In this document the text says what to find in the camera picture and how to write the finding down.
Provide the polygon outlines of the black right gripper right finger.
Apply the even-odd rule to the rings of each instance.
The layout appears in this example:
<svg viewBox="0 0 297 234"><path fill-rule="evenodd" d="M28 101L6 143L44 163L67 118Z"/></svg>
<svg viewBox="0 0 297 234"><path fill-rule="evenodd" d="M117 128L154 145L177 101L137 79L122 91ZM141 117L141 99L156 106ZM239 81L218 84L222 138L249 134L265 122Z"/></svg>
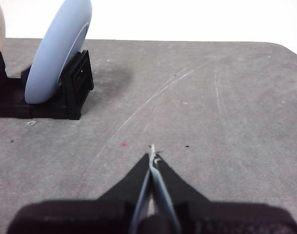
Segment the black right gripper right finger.
<svg viewBox="0 0 297 234"><path fill-rule="evenodd" d="M176 174L154 145L149 168L158 208L179 234L297 234L297 222L281 207L209 200Z"/></svg>

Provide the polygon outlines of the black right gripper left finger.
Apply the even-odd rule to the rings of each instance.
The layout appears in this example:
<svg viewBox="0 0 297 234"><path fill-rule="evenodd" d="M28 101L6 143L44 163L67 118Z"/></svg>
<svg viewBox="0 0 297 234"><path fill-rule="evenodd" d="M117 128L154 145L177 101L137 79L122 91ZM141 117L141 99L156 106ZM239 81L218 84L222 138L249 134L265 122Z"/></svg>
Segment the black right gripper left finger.
<svg viewBox="0 0 297 234"><path fill-rule="evenodd" d="M23 206L9 234L126 234L149 168L145 154L97 199L45 200Z"/></svg>

